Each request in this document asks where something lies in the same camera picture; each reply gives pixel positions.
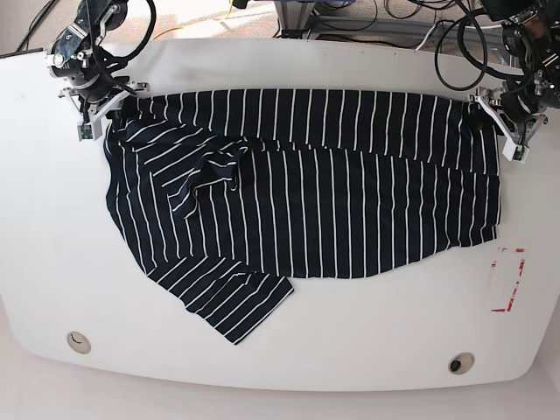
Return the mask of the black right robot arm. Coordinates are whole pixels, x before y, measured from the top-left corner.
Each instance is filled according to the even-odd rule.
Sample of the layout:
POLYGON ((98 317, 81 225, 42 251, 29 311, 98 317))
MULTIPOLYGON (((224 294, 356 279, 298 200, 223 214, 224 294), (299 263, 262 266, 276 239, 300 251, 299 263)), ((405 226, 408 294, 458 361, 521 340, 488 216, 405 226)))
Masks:
POLYGON ((124 98, 146 89, 128 76, 116 76, 147 46, 155 28, 157 10, 148 3, 150 22, 135 49, 115 56, 102 48, 108 32, 121 26, 128 14, 126 1, 82 1, 74 21, 58 36, 46 55, 46 65, 54 78, 69 83, 62 91, 78 112, 79 133, 91 138, 94 126, 116 110, 124 98))

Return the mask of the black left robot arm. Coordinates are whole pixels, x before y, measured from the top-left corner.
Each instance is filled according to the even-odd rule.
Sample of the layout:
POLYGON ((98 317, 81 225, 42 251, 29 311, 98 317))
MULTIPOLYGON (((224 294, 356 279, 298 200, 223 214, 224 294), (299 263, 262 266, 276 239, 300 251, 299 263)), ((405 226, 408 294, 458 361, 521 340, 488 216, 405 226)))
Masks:
POLYGON ((486 60, 477 61, 466 50, 463 35, 466 19, 459 24, 459 49, 471 64, 496 79, 495 89, 479 87, 470 98, 489 115, 506 138, 502 154, 509 161, 524 162, 529 140, 548 122, 547 109, 559 108, 559 2, 482 1, 470 12, 472 18, 486 16, 501 27, 506 52, 519 62, 522 74, 515 76, 492 70, 486 60))

